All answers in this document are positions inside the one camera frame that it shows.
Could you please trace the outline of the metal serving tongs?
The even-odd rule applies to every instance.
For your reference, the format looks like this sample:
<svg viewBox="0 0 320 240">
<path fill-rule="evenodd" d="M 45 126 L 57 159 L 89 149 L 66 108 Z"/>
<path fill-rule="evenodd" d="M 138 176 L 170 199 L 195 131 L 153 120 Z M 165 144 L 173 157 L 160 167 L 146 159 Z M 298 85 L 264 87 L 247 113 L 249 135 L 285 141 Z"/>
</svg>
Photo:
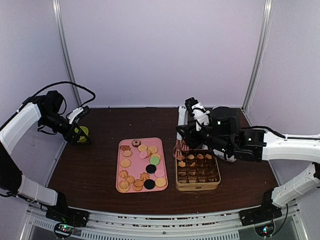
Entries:
<svg viewBox="0 0 320 240">
<path fill-rule="evenodd" d="M 178 108 L 178 127 L 182 127 L 188 124 L 188 111 L 185 106 L 180 106 Z M 173 148 L 173 156 L 178 160 L 182 161 L 184 159 L 183 152 L 189 151 L 189 146 L 186 144 L 184 137 L 182 135 L 182 130 L 179 128 L 176 134 L 176 143 Z"/>
</svg>

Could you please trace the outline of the leaf cookie second row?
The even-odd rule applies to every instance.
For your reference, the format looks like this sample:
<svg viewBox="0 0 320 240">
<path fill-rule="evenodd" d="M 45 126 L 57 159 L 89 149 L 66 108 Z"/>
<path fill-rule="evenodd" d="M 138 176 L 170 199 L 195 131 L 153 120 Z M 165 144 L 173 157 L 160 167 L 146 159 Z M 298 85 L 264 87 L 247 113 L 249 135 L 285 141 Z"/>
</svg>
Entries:
<svg viewBox="0 0 320 240">
<path fill-rule="evenodd" d="M 178 161 L 178 164 L 177 164 L 179 167 L 181 167 L 181 168 L 184 168 L 184 167 L 186 167 L 186 163 L 184 162 L 184 161 Z"/>
</svg>

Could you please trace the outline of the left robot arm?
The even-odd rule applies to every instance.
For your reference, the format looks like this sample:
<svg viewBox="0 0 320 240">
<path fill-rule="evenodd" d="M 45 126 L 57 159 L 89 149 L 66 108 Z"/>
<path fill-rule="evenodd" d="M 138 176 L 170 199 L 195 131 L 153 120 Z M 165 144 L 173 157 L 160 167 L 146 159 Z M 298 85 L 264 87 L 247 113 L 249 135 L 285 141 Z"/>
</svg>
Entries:
<svg viewBox="0 0 320 240">
<path fill-rule="evenodd" d="M 66 196 L 45 186 L 58 145 L 66 141 L 80 145 L 88 136 L 76 123 L 88 106 L 75 108 L 66 116 L 59 111 L 64 97 L 49 91 L 25 100 L 0 128 L 0 187 L 9 197 L 40 203 L 61 222 L 72 218 Z"/>
</svg>

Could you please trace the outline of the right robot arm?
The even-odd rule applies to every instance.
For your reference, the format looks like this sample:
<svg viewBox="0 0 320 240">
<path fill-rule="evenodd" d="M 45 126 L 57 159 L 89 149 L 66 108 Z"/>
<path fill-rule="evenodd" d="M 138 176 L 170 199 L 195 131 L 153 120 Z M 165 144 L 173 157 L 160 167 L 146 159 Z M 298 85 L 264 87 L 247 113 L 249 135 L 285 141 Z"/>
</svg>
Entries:
<svg viewBox="0 0 320 240">
<path fill-rule="evenodd" d="M 256 210 L 259 220 L 268 220 L 291 200 L 320 186 L 320 136 L 281 134 L 267 126 L 240 127 L 231 108 L 205 109 L 190 98 L 178 108 L 175 155 L 184 148 L 206 146 L 225 161 L 308 161 L 308 167 L 286 183 L 264 193 Z"/>
</svg>

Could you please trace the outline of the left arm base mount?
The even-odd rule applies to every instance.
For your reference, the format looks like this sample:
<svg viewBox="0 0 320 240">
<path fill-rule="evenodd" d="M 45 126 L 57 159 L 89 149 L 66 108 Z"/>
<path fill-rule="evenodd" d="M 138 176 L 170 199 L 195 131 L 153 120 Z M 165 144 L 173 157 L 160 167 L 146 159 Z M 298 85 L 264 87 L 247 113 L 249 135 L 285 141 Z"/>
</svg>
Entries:
<svg viewBox="0 0 320 240">
<path fill-rule="evenodd" d="M 69 208 L 66 214 L 48 208 L 45 217 L 56 221 L 53 227 L 54 234 L 60 239 L 69 238 L 77 228 L 87 226 L 90 213 L 85 210 Z"/>
</svg>

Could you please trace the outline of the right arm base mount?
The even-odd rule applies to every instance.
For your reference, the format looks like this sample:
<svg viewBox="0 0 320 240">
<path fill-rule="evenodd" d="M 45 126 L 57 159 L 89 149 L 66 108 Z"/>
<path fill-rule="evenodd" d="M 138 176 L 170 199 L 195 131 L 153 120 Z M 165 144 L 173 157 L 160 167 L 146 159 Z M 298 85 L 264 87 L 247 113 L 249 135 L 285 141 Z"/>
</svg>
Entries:
<svg viewBox="0 0 320 240">
<path fill-rule="evenodd" d="M 255 233 L 262 238 L 271 237 L 276 232 L 275 219 L 281 216 L 282 210 L 278 207 L 265 208 L 259 206 L 239 212 L 242 226 L 253 225 Z"/>
</svg>

